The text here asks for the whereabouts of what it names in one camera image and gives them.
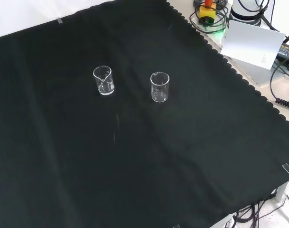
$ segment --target glass beaker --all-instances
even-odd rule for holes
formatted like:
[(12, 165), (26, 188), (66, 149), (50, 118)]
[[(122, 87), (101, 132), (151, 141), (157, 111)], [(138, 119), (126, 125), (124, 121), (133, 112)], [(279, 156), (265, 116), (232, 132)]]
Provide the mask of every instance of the glass beaker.
[(115, 85), (112, 80), (112, 69), (108, 66), (99, 66), (93, 70), (98, 91), (102, 95), (112, 94), (115, 90)]
[(168, 99), (169, 76), (163, 72), (156, 72), (150, 77), (152, 99), (164, 102)]

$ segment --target white wall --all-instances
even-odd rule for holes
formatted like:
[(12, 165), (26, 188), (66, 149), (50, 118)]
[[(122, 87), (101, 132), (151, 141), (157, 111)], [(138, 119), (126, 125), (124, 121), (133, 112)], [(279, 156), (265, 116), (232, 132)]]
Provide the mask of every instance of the white wall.
[(276, 0), (272, 25), (280, 32), (289, 35), (289, 0)]
[(0, 0), (0, 37), (112, 0)]

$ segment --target dark green fabric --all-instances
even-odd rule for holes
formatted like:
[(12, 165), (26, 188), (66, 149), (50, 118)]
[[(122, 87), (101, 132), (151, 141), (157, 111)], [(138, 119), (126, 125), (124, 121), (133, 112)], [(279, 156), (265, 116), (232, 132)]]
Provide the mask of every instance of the dark green fabric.
[(165, 1), (0, 38), (0, 228), (208, 228), (289, 180), (285, 163), (289, 123)]

